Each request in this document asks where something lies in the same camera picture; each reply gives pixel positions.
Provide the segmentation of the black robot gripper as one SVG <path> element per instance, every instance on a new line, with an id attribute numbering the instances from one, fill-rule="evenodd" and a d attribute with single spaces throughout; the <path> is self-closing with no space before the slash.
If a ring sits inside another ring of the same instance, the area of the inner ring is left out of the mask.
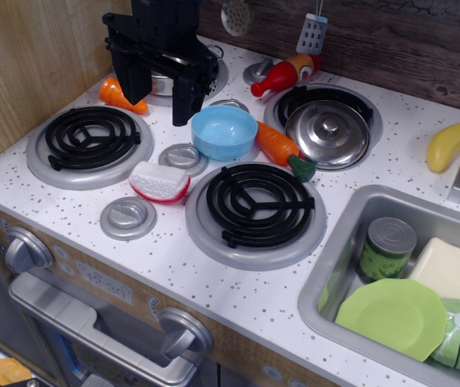
<path id="1" fill-rule="evenodd" d="M 106 48 L 127 101 L 151 92 L 151 72 L 175 80 L 172 125 L 181 127 L 200 111 L 218 73 L 218 59 L 197 38 L 201 1 L 132 1 L 130 15 L 102 16 Z"/>

